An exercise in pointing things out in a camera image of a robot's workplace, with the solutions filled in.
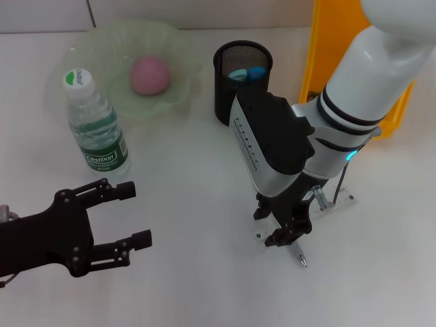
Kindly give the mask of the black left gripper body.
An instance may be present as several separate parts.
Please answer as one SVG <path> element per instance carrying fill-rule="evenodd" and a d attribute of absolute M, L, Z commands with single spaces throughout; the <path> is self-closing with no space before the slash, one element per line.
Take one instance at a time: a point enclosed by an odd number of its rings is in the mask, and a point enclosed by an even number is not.
<path fill-rule="evenodd" d="M 60 264 L 82 277 L 90 271 L 92 246 L 87 210 L 64 189 L 45 211 L 1 223 L 1 276 Z"/>

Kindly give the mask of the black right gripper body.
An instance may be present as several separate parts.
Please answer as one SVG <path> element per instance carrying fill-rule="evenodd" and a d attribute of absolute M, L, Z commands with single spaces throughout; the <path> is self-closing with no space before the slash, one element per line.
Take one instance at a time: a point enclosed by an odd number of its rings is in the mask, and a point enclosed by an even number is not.
<path fill-rule="evenodd" d="M 314 196 L 310 196 L 308 200 L 304 200 L 304 197 L 314 186 L 323 187 L 327 181 L 324 178 L 315 178 L 301 173 L 285 191 L 269 199 L 272 214 L 281 226 L 272 235 L 302 236 L 309 234 L 312 231 L 309 207 Z"/>

